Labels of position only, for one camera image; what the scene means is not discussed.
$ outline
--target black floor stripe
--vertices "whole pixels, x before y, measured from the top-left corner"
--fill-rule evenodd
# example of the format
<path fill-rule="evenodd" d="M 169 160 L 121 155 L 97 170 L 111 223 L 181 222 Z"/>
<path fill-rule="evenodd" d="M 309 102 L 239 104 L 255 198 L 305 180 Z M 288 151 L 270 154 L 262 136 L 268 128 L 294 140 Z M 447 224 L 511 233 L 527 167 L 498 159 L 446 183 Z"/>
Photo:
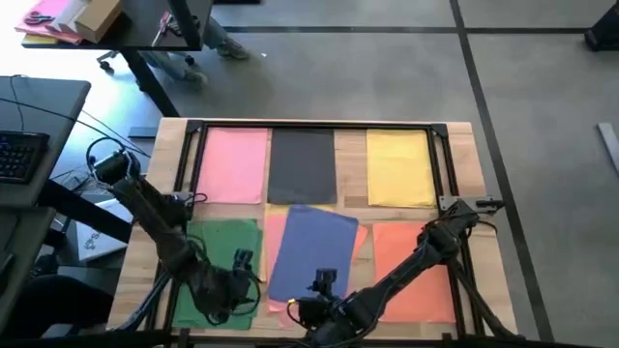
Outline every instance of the black floor stripe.
<path fill-rule="evenodd" d="M 226 26 L 228 33 L 363 33 L 363 34 L 455 34 L 455 27 L 407 26 Z"/>
<path fill-rule="evenodd" d="M 499 144 L 496 139 L 492 120 L 490 119 L 486 97 L 484 96 L 484 91 L 482 89 L 482 82 L 477 74 L 471 45 L 464 30 L 464 20 L 462 19 L 459 3 L 457 0 L 450 0 L 450 4 L 452 6 L 454 19 L 458 28 L 457 34 L 460 40 L 460 46 L 462 48 L 466 69 L 471 81 L 471 87 L 473 88 L 475 102 L 477 103 L 477 107 L 479 109 L 482 127 L 484 128 L 487 146 L 492 159 L 492 165 L 494 166 L 494 171 L 496 173 L 502 198 L 506 203 L 505 210 L 512 229 L 514 244 L 516 245 L 516 254 L 524 276 L 524 284 L 533 309 L 533 317 L 535 319 L 538 334 L 540 336 L 540 340 L 554 341 L 552 327 L 550 326 L 548 314 L 545 310 L 544 299 L 542 298 L 542 291 L 540 290 L 540 285 L 535 275 L 533 260 L 531 259 L 529 247 L 526 244 L 522 223 L 520 222 L 520 217 L 516 208 L 516 201 L 514 200 L 514 194 L 512 193 L 512 187 L 508 179 L 503 157 L 501 156 L 501 152 L 499 150 Z"/>
<path fill-rule="evenodd" d="M 466 28 L 467 34 L 584 34 L 588 28 Z"/>
<path fill-rule="evenodd" d="M 359 34 L 457 34 L 443 26 L 225 26 L 228 33 L 359 33 Z M 466 28 L 468 34 L 584 34 L 587 28 Z"/>

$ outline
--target chair wheel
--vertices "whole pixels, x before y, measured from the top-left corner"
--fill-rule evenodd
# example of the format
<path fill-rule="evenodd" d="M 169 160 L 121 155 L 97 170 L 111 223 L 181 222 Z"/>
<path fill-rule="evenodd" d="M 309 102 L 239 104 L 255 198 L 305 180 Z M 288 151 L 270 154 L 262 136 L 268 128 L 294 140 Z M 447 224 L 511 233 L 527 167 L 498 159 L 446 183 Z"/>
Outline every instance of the chair wheel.
<path fill-rule="evenodd" d="M 109 63 L 107 63 L 105 61 L 99 62 L 99 68 L 103 69 L 107 73 L 114 73 L 114 69 L 112 67 L 110 67 Z"/>

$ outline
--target yellow paper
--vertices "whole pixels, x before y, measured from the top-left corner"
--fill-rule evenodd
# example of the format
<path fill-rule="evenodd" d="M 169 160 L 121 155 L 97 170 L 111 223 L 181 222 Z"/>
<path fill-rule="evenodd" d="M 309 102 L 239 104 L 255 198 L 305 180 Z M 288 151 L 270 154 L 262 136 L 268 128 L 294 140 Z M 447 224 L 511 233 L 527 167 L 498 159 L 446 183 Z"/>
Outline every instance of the yellow paper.
<path fill-rule="evenodd" d="M 389 207 L 436 205 L 423 130 L 368 130 L 368 203 Z"/>
<path fill-rule="evenodd" d="M 41 35 L 27 34 L 21 41 L 22 44 L 58 44 L 58 39 Z"/>

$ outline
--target colored paper sheet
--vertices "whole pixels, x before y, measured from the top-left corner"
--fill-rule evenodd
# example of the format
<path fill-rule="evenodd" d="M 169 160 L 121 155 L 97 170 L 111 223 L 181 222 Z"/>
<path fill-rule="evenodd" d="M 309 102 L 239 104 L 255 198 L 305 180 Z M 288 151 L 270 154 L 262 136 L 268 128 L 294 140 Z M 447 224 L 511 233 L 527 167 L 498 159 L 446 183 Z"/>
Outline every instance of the colored paper sheet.
<path fill-rule="evenodd" d="M 436 205 L 424 131 L 368 130 L 367 139 L 370 205 Z"/>
<path fill-rule="evenodd" d="M 28 25 L 24 22 L 24 19 L 30 16 L 32 12 L 38 12 L 42 15 L 58 16 L 69 6 L 70 2 L 71 0 L 41 0 L 24 14 L 21 21 L 15 26 L 15 30 L 31 35 L 51 37 L 71 44 L 79 44 L 82 41 L 80 36 L 49 30 L 47 28 L 49 22 L 37 25 Z"/>
<path fill-rule="evenodd" d="M 336 203 L 333 130 L 274 129 L 272 135 L 268 202 Z"/>
<path fill-rule="evenodd" d="M 267 135 L 266 129 L 209 129 L 197 185 L 207 202 L 260 203 Z"/>
<path fill-rule="evenodd" d="M 58 39 L 41 35 L 26 34 L 21 40 L 21 44 L 58 44 Z"/>
<path fill-rule="evenodd" d="M 374 237 L 374 282 L 386 276 L 417 246 L 424 225 L 411 222 L 383 222 L 372 227 Z M 383 322 L 455 323 L 447 268 L 425 270 L 399 292 L 380 318 Z"/>
<path fill-rule="evenodd" d="M 213 265 L 229 270 L 232 267 L 236 250 L 245 248 L 253 251 L 251 268 L 259 269 L 262 231 L 258 229 L 254 220 L 194 221 L 189 224 L 188 233 L 204 241 L 208 257 Z M 257 297 L 255 287 L 250 288 L 248 297 L 252 299 Z M 245 310 L 248 305 L 250 304 L 244 304 L 243 308 L 239 307 L 237 310 Z M 226 323 L 218 325 L 217 329 L 248 330 L 251 327 L 251 318 L 255 315 L 256 311 L 243 316 L 231 316 Z M 214 328 L 193 305 L 192 295 L 186 285 L 181 286 L 179 292 L 173 325 L 177 328 Z"/>
<path fill-rule="evenodd" d="M 274 214 L 267 215 L 264 218 L 264 243 L 267 256 L 267 282 L 269 281 L 269 276 L 272 273 L 278 258 L 285 224 L 286 215 Z M 359 250 L 361 249 L 361 246 L 363 245 L 367 236 L 368 229 L 364 225 L 359 225 L 357 227 L 357 235 L 355 237 L 355 245 L 353 247 L 351 262 L 354 261 L 357 257 Z M 286 306 L 286 302 L 275 301 L 267 297 L 267 310 L 269 312 L 284 312 L 286 311 Z M 290 327 L 290 325 L 293 324 L 293 322 L 289 320 L 287 314 L 285 313 L 284 315 L 281 315 L 279 317 L 279 320 L 280 325 L 283 328 L 288 328 Z"/>
<path fill-rule="evenodd" d="M 278 258 L 270 275 L 268 296 L 285 302 L 314 295 L 308 286 L 317 269 L 336 269 L 334 295 L 343 297 L 348 286 L 359 221 L 307 206 L 290 208 Z"/>
<path fill-rule="evenodd" d="M 265 215 L 288 215 L 288 211 L 290 210 L 292 205 L 289 204 L 269 204 L 267 203 L 264 207 Z M 320 209 L 327 212 L 332 212 L 335 208 L 335 204 L 308 204 L 308 207 Z"/>

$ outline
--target cardboard box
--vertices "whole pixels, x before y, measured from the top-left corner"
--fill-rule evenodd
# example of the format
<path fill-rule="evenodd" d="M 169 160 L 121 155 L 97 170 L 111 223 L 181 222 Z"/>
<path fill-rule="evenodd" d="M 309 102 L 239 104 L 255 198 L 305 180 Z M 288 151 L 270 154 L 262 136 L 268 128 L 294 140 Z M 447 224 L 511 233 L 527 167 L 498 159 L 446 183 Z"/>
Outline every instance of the cardboard box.
<path fill-rule="evenodd" d="M 77 34 L 91 43 L 98 43 L 122 11 L 120 0 L 91 0 L 75 20 Z"/>

